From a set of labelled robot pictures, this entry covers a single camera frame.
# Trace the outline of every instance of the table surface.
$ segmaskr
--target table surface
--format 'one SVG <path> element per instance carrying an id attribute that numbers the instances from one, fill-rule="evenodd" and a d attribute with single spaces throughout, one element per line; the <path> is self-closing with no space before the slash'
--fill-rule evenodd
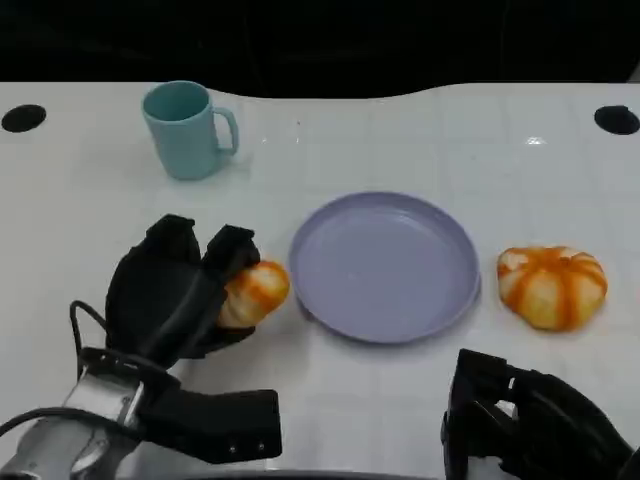
<path id="1" fill-rule="evenodd" d="M 476 84 L 335 101 L 212 92 L 235 112 L 242 145 L 231 166 L 196 183 L 162 170 L 139 111 L 150 87 L 0 86 L 0 111 L 35 103 L 48 113 L 33 131 L 0 131 L 2 417 L 64 399 L 75 372 L 69 302 L 102 310 L 117 261 L 165 213 L 194 218 L 201 243 L 225 223 L 255 229 L 263 255 L 284 260 L 314 209 L 376 189 L 425 198 L 466 227 L 481 301 L 437 338 L 376 348 L 305 320 L 291 296 L 247 341 L 180 365 L 198 391 L 279 392 L 284 453 L 251 467 L 442 478 L 440 421 L 461 347 L 559 375 L 640 444 L 640 134 L 593 121 L 603 105 L 640 112 L 640 87 Z M 571 245 L 603 264 L 607 302 L 583 331 L 533 331 L 500 303 L 496 256 L 531 243 Z M 100 344 L 96 326 L 82 329 Z M 2 461 L 15 441 L 2 439 Z M 144 445 L 122 471 L 211 468 Z"/>

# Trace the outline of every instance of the pumpkin-shaped bun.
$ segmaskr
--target pumpkin-shaped bun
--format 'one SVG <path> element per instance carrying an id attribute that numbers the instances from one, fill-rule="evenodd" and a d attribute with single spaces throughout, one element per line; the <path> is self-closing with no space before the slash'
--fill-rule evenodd
<path id="1" fill-rule="evenodd" d="M 227 300 L 216 324 L 223 328 L 256 326 L 289 293 L 289 276 L 276 262 L 262 261 L 242 270 L 226 286 Z"/>
<path id="2" fill-rule="evenodd" d="M 534 328 L 574 330 L 602 305 L 607 279 L 598 261 L 568 247 L 510 248 L 498 258 L 500 298 Z"/>

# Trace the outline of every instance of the mug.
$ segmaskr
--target mug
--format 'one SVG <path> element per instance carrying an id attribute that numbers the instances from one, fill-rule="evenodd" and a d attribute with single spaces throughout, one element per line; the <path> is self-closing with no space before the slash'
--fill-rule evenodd
<path id="1" fill-rule="evenodd" d="M 198 180 L 215 172 L 224 157 L 238 150 L 236 119 L 226 108 L 214 107 L 208 90 L 194 82 L 178 80 L 155 87 L 142 101 L 162 165 L 179 180 Z M 229 123 L 231 148 L 218 143 L 214 114 Z"/>

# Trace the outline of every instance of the purple plate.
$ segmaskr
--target purple plate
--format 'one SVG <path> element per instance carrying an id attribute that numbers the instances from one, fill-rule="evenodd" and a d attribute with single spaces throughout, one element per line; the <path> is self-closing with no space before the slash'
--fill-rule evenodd
<path id="1" fill-rule="evenodd" d="M 293 287 L 327 327 L 359 340 L 403 343 L 453 324 L 480 289 L 464 229 L 439 208 L 398 193 L 348 195 L 296 233 Z"/>

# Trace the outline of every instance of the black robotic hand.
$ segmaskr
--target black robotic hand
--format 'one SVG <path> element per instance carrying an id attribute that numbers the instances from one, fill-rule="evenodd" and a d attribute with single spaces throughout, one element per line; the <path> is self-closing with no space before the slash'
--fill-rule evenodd
<path id="1" fill-rule="evenodd" d="M 470 456 L 499 457 L 502 470 L 523 480 L 628 480 L 640 473 L 638 455 L 576 389 L 464 349 L 441 437 L 448 480 L 466 478 Z"/>

